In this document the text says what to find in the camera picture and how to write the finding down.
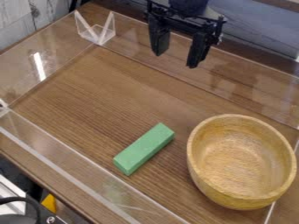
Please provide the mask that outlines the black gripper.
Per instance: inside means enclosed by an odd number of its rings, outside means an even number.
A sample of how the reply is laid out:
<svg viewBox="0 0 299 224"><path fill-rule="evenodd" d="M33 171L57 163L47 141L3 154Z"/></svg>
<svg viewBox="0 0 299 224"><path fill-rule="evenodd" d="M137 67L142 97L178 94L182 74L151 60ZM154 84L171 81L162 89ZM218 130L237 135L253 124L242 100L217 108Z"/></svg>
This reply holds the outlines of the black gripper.
<svg viewBox="0 0 299 224"><path fill-rule="evenodd" d="M154 54L161 56L169 50L171 37L169 25L181 32L197 32L187 58L187 67L197 68L206 60L212 44L217 45L221 42L226 17L210 7L210 0L167 0L166 3L147 0L146 4Z"/></svg>

